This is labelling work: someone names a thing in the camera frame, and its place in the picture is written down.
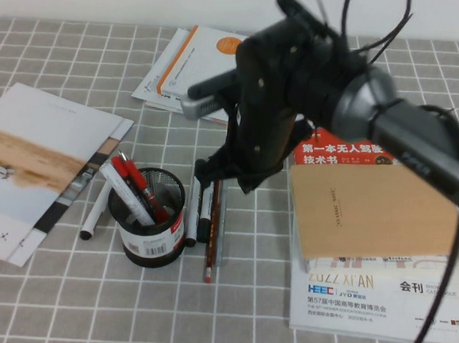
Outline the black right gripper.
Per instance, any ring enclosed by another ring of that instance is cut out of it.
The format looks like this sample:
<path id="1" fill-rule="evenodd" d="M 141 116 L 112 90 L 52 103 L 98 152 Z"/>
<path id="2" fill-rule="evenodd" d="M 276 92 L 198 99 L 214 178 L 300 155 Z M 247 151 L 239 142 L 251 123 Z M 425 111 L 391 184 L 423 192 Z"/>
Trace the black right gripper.
<path id="1" fill-rule="evenodd" d="M 244 194 L 282 169 L 285 158 L 312 132 L 305 112 L 308 84 L 328 70 L 335 79 L 346 39 L 297 0 L 277 0 L 285 18 L 245 39 L 236 68 L 201 85 L 228 114 L 224 145 L 196 164 L 202 184 L 236 178 Z"/>

